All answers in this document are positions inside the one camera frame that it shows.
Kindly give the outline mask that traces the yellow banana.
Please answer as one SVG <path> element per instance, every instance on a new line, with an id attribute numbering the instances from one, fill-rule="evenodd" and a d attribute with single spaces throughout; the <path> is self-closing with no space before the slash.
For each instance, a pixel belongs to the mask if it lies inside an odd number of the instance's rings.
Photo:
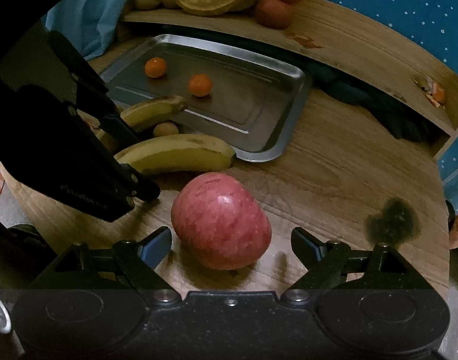
<path id="1" fill-rule="evenodd" d="M 129 106 L 120 116 L 134 130 L 141 130 L 158 125 L 187 108 L 188 102 L 181 96 L 157 97 Z"/>
<path id="2" fill-rule="evenodd" d="M 221 172 L 236 152 L 225 141 L 204 134 L 160 136 L 141 141 L 114 155 L 142 174 L 164 172 Z"/>

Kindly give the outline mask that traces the large red apple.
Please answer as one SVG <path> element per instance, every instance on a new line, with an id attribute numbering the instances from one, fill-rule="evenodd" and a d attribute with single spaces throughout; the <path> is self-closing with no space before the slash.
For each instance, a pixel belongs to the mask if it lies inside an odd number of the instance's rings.
<path id="1" fill-rule="evenodd" d="M 171 222 L 183 245 L 203 266 L 231 271 L 255 263 L 272 237 L 270 221 L 235 178 L 205 173 L 175 198 Z"/>

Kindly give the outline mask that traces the brown longan fruit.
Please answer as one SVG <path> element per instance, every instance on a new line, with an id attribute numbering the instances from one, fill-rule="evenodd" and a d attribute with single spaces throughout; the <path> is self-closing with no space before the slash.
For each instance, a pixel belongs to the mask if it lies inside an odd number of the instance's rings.
<path id="1" fill-rule="evenodd" d="M 179 128 L 172 122 L 163 122 L 156 125 L 152 131 L 155 137 L 164 137 L 179 134 Z"/>

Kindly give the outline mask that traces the blue cloth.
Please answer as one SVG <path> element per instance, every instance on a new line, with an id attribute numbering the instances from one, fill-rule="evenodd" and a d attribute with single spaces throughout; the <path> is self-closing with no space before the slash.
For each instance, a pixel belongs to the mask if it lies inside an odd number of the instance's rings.
<path id="1" fill-rule="evenodd" d="M 103 55 L 128 0 L 62 0 L 43 17 L 49 31 L 62 33 L 84 59 Z"/>

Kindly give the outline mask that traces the orange tangerine far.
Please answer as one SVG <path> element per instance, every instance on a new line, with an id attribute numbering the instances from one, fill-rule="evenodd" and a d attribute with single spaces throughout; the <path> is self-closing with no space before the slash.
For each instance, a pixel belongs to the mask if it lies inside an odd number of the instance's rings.
<path id="1" fill-rule="evenodd" d="M 144 73 L 147 77 L 157 79 L 167 72 L 167 63 L 163 58 L 154 57 L 144 64 Z"/>

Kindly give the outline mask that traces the orange tangerine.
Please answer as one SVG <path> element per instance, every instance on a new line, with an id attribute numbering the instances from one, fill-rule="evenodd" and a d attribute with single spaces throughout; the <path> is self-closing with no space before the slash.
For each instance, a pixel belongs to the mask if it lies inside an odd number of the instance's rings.
<path id="1" fill-rule="evenodd" d="M 205 74 L 196 74 L 188 81 L 188 92 L 195 97 L 210 95 L 212 88 L 212 80 Z"/>
<path id="2" fill-rule="evenodd" d="M 147 77 L 157 79 L 167 72 L 167 63 L 163 58 L 154 57 L 144 64 L 144 73 Z"/>

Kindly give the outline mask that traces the orange tangerine near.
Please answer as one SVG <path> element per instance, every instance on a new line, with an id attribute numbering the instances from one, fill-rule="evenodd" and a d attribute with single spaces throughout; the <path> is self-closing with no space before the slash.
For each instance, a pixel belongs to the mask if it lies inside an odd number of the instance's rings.
<path id="1" fill-rule="evenodd" d="M 195 97 L 210 95 L 212 88 L 212 80 L 205 74 L 196 74 L 188 81 L 188 92 Z"/>

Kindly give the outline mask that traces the steel tray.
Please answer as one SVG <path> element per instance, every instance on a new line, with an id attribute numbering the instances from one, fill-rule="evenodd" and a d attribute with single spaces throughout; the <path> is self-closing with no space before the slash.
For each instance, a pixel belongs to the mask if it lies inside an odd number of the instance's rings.
<path id="1" fill-rule="evenodd" d="M 160 57 L 164 76 L 153 79 L 144 64 Z M 188 81 L 210 77 L 210 95 L 195 97 Z M 135 105 L 161 96 L 179 95 L 188 108 L 173 117 L 189 133 L 224 140 L 237 158 L 264 163 L 284 152 L 309 95 L 309 76 L 291 63 L 213 41 L 162 34 L 149 38 L 112 61 L 101 72 L 109 97 Z"/>

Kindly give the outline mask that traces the wooden curved shelf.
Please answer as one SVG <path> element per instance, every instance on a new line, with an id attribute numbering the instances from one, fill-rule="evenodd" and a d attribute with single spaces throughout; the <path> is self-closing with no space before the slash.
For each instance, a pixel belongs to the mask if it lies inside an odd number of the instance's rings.
<path id="1" fill-rule="evenodd" d="M 444 132 L 458 128 L 458 75 L 400 33 L 354 10 L 325 0 L 304 0 L 285 30 L 269 29 L 242 15 L 194 16 L 181 10 L 131 11 L 132 23 L 174 24 L 260 41 L 305 55 L 355 76 L 405 102 Z M 445 89 L 436 108 L 411 80 L 430 76 Z"/>

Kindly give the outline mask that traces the red apple on shelf lower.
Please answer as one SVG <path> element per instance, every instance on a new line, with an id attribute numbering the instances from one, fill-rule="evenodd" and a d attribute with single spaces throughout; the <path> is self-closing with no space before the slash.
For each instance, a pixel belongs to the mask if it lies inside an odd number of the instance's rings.
<path id="1" fill-rule="evenodd" d="M 270 29 L 286 29 L 294 20 L 294 7 L 280 0 L 259 0 L 254 18 Z"/>

